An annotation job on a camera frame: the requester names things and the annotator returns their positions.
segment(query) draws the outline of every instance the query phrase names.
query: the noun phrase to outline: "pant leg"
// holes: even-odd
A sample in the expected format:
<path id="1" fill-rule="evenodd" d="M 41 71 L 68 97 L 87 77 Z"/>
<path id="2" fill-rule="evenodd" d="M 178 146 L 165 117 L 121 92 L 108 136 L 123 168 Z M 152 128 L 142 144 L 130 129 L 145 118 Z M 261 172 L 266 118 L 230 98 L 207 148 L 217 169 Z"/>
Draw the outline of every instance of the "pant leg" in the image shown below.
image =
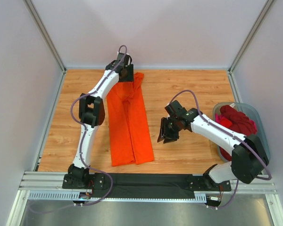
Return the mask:
<path id="1" fill-rule="evenodd" d="M 107 95 L 112 166 L 135 163 L 123 101 L 114 86 Z"/>

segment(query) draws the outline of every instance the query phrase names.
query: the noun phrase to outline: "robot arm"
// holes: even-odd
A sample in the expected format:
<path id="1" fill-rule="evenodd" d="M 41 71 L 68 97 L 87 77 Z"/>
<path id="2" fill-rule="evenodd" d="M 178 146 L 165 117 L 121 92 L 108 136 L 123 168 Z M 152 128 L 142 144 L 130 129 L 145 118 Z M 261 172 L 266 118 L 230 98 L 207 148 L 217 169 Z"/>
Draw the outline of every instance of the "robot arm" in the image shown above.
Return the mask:
<path id="1" fill-rule="evenodd" d="M 81 136 L 73 163 L 68 168 L 68 174 L 64 176 L 63 188 L 88 187 L 91 178 L 88 166 L 91 162 L 92 145 L 96 132 L 105 119 L 103 100 L 116 83 L 126 81 L 133 81 L 132 58 L 126 53 L 118 52 L 117 59 L 106 66 L 104 75 L 97 85 L 87 94 L 81 94 L 80 121 L 75 119 L 81 124 Z"/>
<path id="2" fill-rule="evenodd" d="M 208 138 L 232 156 L 231 162 L 213 165 L 205 172 L 212 183 L 219 184 L 223 181 L 239 179 L 249 184 L 263 170 L 262 164 L 239 140 L 248 144 L 266 165 L 269 164 L 258 136 L 247 137 L 236 133 L 211 121 L 204 114 L 199 115 L 195 108 L 187 111 L 178 101 L 171 102 L 165 109 L 169 116 L 161 119 L 158 142 L 162 140 L 164 143 L 174 142 L 179 138 L 179 131 L 187 129 Z"/>
<path id="3" fill-rule="evenodd" d="M 75 159 L 73 161 L 74 166 L 78 168 L 86 168 L 80 158 L 80 145 L 82 145 L 83 160 L 87 165 L 90 165 L 90 152 L 94 142 L 95 134 L 105 118 L 103 100 L 106 98 L 111 88 L 119 82 L 118 73 L 112 72 L 110 76 L 107 77 L 109 73 L 110 70 L 106 70 L 98 84 L 88 92 L 93 93 L 92 95 L 80 99 L 79 118 L 81 122 L 84 123 L 87 127 L 87 133 L 85 135 L 86 138 L 83 140 L 85 127 L 81 125 L 81 137 L 76 151 Z"/>

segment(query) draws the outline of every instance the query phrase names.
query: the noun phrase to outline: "metal floor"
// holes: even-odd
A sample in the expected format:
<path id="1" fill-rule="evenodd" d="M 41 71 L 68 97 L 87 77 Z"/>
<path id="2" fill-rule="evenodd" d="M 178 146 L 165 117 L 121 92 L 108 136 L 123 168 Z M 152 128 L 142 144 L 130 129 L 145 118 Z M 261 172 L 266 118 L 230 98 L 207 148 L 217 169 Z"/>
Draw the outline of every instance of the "metal floor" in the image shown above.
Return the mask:
<path id="1" fill-rule="evenodd" d="M 231 196 L 224 194 L 223 203 Z M 71 201 L 28 202 L 35 211 L 54 210 Z M 101 202 L 50 214 L 25 210 L 22 226 L 272 226 L 264 195 L 236 195 L 222 210 L 200 203 Z"/>

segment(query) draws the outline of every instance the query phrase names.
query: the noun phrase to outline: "metal frame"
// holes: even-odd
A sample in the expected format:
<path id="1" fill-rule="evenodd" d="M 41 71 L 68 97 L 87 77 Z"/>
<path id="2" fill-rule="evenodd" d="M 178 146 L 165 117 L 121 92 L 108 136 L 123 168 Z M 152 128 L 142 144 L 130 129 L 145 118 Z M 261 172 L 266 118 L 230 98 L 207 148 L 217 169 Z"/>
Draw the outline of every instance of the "metal frame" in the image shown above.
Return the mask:
<path id="1" fill-rule="evenodd" d="M 53 56 L 55 57 L 58 65 L 60 66 L 60 68 L 62 69 L 62 71 L 66 71 L 66 67 L 63 64 L 63 61 L 61 59 L 61 57 L 59 56 L 53 42 L 50 39 L 50 36 L 34 6 L 34 4 L 32 3 L 31 0 L 24 0 L 25 5 L 27 6 L 28 11 L 30 12 L 30 14 L 33 17 L 33 20 L 35 21 L 35 23 L 37 24 L 41 35 L 43 36 L 43 38 L 45 39 L 46 44 L 48 45 L 49 49 L 51 50 Z"/>
<path id="2" fill-rule="evenodd" d="M 67 69 L 65 68 L 56 48 L 54 47 L 32 1 L 24 0 L 24 2 L 28 10 L 30 11 L 34 21 L 36 22 L 38 28 L 40 29 L 40 32 L 42 36 L 44 37 L 48 47 L 50 48 L 53 56 L 55 57 L 57 63 L 63 70 L 63 75 L 61 77 L 61 82 L 57 90 L 57 95 L 56 95 L 52 110 L 48 118 L 46 129 L 43 133 L 43 138 L 40 144 L 40 148 L 38 150 L 39 155 L 36 160 L 36 164 L 34 168 L 34 170 L 37 170 L 38 161 L 41 159 L 41 154 L 46 144 L 47 136 L 50 130 L 50 125 L 51 125 L 53 115 L 54 115 L 54 112 L 55 112 L 55 109 L 58 103 L 58 98 L 59 98 L 59 95 L 60 95 L 60 92 L 63 86 L 63 82 L 64 82 L 64 78 L 65 78 Z M 239 91 L 236 88 L 237 86 L 235 84 L 233 72 L 236 66 L 238 65 L 241 57 L 243 56 L 245 50 L 248 48 L 249 44 L 251 43 L 251 40 L 253 39 L 256 32 L 260 28 L 260 25 L 262 24 L 264 18 L 266 17 L 267 13 L 269 12 L 274 2 L 275 0 L 266 1 L 252 29 L 250 30 L 239 52 L 237 53 L 232 65 L 228 68 L 228 79 L 229 79 L 229 82 L 232 88 L 232 92 L 234 95 L 234 99 L 236 102 L 241 102 L 241 97 L 239 95 Z M 21 180 L 17 196 L 15 198 L 13 208 L 10 212 L 10 216 L 8 218 L 7 225 L 8 226 L 18 226 L 20 224 L 27 200 L 36 197 L 33 194 L 40 195 L 41 193 L 43 194 L 67 194 L 69 193 L 70 191 L 66 189 L 62 189 L 63 178 L 65 174 L 66 174 L 65 172 L 25 172 Z M 230 181 L 230 183 L 231 183 L 231 186 L 234 187 L 236 182 Z M 71 190 L 72 193 L 79 192 L 79 191 L 80 190 Z M 195 194 L 199 194 L 200 196 L 204 193 L 205 194 L 216 194 L 218 192 L 201 192 L 201 191 L 195 192 Z M 265 194 L 266 201 L 268 203 L 269 211 L 271 213 L 274 225 L 283 226 L 283 209 L 280 204 L 277 190 L 272 181 L 263 181 L 263 180 L 255 179 L 249 185 L 240 182 L 237 193 L 238 194 Z M 162 202 L 162 200 L 153 200 L 153 202 Z"/>
<path id="3" fill-rule="evenodd" d="M 275 2 L 275 0 L 267 0 L 265 5 L 263 6 L 259 16 L 257 17 L 253 27 L 251 28 L 249 34 L 246 36 L 246 39 L 244 41 L 244 43 L 242 44 L 240 50 L 238 51 L 232 65 L 229 68 L 229 72 L 232 73 L 237 64 L 239 63 L 241 57 L 243 56 L 245 50 L 248 48 L 249 44 L 251 43 L 252 39 L 254 38 L 254 36 L 256 35 L 258 29 L 260 28 L 264 18 L 266 17 L 266 15 L 268 14 L 270 8 L 272 7 L 273 3 Z"/>
<path id="4" fill-rule="evenodd" d="M 6 226 L 19 226 L 28 200 L 29 191 L 18 191 Z"/>
<path id="5" fill-rule="evenodd" d="M 62 75 L 60 77 L 60 84 L 59 84 L 58 89 L 56 91 L 56 97 L 53 101 L 51 112 L 48 116 L 45 130 L 43 131 L 43 134 L 42 134 L 42 141 L 40 143 L 40 146 L 38 147 L 38 154 L 37 154 L 35 161 L 34 161 L 35 164 L 34 164 L 34 167 L 33 167 L 33 171 L 37 171 L 38 167 L 40 165 L 43 150 L 45 148 L 46 140 L 47 140 L 49 130 L 50 130 L 50 127 L 51 127 L 51 123 L 52 123 L 52 120 L 53 120 L 53 116 L 55 114 L 55 111 L 56 111 L 56 108 L 57 108 L 57 105 L 58 105 L 58 99 L 59 99 L 59 96 L 60 96 L 62 88 L 63 88 L 63 83 L 64 83 L 64 80 L 65 80 L 66 73 L 67 73 L 67 71 L 63 71 Z"/>

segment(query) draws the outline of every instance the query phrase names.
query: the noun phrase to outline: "white wall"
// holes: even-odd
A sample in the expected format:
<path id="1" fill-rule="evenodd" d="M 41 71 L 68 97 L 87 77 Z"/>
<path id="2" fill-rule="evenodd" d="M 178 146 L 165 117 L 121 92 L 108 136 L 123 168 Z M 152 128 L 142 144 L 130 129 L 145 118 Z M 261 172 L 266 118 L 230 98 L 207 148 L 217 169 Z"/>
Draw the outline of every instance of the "white wall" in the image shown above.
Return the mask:
<path id="1" fill-rule="evenodd" d="M 271 152 L 269 167 L 283 205 L 283 0 L 275 1 L 234 77 L 242 101 L 260 114 Z"/>
<path id="2" fill-rule="evenodd" d="M 0 226 L 36 149 L 61 76 L 22 0 L 0 0 Z"/>
<path id="3" fill-rule="evenodd" d="M 33 0 L 66 67 L 228 68 L 266 0 Z"/>

